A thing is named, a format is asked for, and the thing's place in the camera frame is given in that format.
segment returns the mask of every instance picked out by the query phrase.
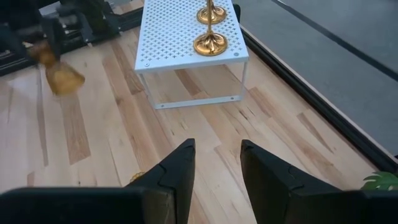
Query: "plant leaf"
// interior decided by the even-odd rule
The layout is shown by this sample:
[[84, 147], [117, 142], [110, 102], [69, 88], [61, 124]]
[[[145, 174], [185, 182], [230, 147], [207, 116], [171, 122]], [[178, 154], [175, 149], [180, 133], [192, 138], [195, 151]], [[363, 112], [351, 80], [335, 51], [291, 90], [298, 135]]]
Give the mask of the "plant leaf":
[[379, 178], [381, 178], [381, 177], [380, 177], [380, 176], [373, 175], [373, 176], [369, 176], [369, 177], [367, 177], [367, 178], [365, 178], [365, 179], [363, 179], [363, 180], [377, 180], [377, 179], [379, 179]]
[[374, 172], [372, 175], [364, 180], [367, 182], [363, 185], [361, 189], [363, 190], [390, 190], [397, 189], [398, 186], [398, 177], [394, 174], [388, 172]]

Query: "light wood flooring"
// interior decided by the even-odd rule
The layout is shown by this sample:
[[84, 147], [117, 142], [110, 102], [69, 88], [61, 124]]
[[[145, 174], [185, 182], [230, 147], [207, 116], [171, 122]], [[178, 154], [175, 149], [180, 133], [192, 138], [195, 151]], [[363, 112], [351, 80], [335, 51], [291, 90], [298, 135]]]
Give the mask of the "light wood flooring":
[[[119, 11], [142, 6], [134, 1]], [[243, 101], [153, 110], [134, 73], [139, 28], [63, 55], [86, 77], [54, 97], [43, 68], [0, 78], [0, 192], [23, 186], [124, 186], [186, 138], [197, 142], [190, 223], [255, 223], [240, 142], [264, 149], [341, 189], [375, 171], [252, 52]], [[237, 93], [241, 65], [149, 74], [157, 101]]]

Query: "gold candle holder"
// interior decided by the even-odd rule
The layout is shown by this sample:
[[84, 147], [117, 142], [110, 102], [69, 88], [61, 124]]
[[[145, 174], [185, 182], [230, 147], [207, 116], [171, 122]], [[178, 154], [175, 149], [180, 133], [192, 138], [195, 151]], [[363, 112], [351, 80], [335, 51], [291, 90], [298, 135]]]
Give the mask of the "gold candle holder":
[[134, 176], [131, 177], [131, 179], [130, 179], [130, 183], [135, 181], [135, 180], [137, 180], [138, 178], [140, 178], [144, 174], [145, 174], [145, 172], [138, 172], [138, 173], [134, 174]]
[[[207, 24], [209, 19], [208, 19], [208, 7], [204, 7], [200, 9], [197, 13], [197, 19], [199, 22], [203, 24]], [[222, 7], [215, 6], [213, 0], [211, 0], [211, 6], [210, 6], [210, 12], [211, 12], [211, 23], [212, 24], [217, 24], [221, 21], [223, 21], [226, 17], [226, 10], [223, 9]]]
[[[207, 0], [207, 10], [211, 11], [211, 0]], [[211, 20], [211, 14], [207, 14], [208, 21]], [[211, 29], [211, 22], [207, 23], [207, 32], [200, 35], [193, 41], [193, 48], [200, 55], [215, 56], [223, 53], [227, 46], [228, 41], [225, 36], [216, 34]]]

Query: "candlestick base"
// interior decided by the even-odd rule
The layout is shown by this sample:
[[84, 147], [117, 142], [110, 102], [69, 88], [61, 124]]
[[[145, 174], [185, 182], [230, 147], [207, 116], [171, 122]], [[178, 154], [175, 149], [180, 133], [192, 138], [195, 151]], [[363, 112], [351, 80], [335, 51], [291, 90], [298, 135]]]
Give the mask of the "candlestick base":
[[[200, 9], [197, 13], [197, 19], [203, 24], [207, 24], [208, 14], [207, 7]], [[212, 5], [211, 7], [211, 23], [217, 24], [223, 21], [226, 17], [226, 10], [219, 6]]]
[[130, 179], [130, 183], [135, 181], [136, 179], [138, 179], [140, 176], [142, 176], [144, 174], [145, 174], [145, 172], [138, 172], [138, 173], [134, 174], [134, 176], [131, 177], [131, 179]]
[[193, 48], [200, 55], [215, 56], [223, 53], [228, 46], [225, 36], [207, 32], [202, 34], [193, 41]]

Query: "white table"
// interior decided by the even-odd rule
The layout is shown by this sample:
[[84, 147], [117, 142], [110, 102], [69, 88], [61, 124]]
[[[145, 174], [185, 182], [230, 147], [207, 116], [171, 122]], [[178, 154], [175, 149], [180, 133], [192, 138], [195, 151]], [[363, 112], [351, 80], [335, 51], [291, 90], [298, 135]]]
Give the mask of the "white table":
[[[198, 22], [196, 18], [197, 11], [206, 6], [205, 0], [145, 0], [135, 71], [155, 109], [243, 99], [249, 54], [231, 0], [215, 0], [215, 5], [227, 10], [226, 19], [213, 25], [213, 30], [227, 37], [228, 48], [220, 55], [206, 57], [193, 49], [193, 40], [207, 29], [207, 25]], [[144, 78], [145, 73], [238, 62], [244, 63], [240, 95], [155, 103]]]

